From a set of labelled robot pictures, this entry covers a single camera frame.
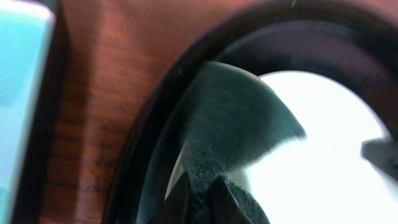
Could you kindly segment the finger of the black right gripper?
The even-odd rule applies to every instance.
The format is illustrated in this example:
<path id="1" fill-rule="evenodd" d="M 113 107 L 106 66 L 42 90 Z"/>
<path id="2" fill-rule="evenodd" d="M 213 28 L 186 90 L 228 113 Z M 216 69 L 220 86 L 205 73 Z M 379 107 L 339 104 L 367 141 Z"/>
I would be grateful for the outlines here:
<path id="1" fill-rule="evenodd" d="M 397 141 L 393 139 L 364 141 L 361 145 L 361 156 L 397 180 Z"/>

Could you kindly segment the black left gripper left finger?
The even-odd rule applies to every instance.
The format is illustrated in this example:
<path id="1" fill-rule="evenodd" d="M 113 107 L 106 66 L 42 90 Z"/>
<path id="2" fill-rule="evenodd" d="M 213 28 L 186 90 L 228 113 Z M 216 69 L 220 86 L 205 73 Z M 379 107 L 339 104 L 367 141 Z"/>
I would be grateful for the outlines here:
<path id="1" fill-rule="evenodd" d="M 190 179 L 184 172 L 149 224 L 191 224 L 192 198 Z"/>

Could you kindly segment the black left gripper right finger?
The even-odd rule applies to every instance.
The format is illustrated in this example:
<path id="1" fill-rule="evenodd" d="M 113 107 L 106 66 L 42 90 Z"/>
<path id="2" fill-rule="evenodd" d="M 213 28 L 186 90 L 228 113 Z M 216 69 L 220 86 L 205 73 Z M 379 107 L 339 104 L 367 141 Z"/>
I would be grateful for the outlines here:
<path id="1" fill-rule="evenodd" d="M 210 185 L 208 200 L 211 224 L 252 224 L 221 176 Z"/>

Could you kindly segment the mint plate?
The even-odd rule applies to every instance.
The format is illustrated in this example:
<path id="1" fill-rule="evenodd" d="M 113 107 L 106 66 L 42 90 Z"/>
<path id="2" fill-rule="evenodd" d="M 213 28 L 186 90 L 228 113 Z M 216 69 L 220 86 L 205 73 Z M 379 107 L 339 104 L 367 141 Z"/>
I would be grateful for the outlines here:
<path id="1" fill-rule="evenodd" d="M 361 156 L 364 141 L 393 139 L 370 106 L 316 73 L 282 71 L 257 77 L 306 133 L 305 138 L 287 141 L 227 175 L 252 194 L 268 223 L 397 223 L 397 181 Z M 185 172 L 182 101 L 186 92 L 175 111 L 182 150 L 180 175 Z"/>

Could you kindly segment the green yellow sponge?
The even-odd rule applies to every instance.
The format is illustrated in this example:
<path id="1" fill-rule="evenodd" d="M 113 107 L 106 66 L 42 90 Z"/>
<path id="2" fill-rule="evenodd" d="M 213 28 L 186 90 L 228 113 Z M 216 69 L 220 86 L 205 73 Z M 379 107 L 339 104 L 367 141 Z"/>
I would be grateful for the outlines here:
<path id="1" fill-rule="evenodd" d="M 197 70 L 182 108 L 182 165 L 195 195 L 192 222 L 211 222 L 210 192 L 219 182 L 249 222 L 268 223 L 252 194 L 227 175 L 305 138 L 302 125 L 259 77 L 221 62 Z"/>

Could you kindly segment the black round tray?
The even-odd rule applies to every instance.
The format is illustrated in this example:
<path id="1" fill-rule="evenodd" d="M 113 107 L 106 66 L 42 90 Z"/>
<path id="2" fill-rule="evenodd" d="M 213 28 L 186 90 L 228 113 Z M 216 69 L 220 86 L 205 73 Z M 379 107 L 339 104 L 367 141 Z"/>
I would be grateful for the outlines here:
<path id="1" fill-rule="evenodd" d="M 145 223 L 162 205 L 178 152 L 156 143 L 195 70 L 210 60 L 256 75 L 324 75 L 355 92 L 397 137 L 397 19 L 353 1 L 261 2 L 205 34 L 166 73 L 126 141 L 104 223 Z"/>

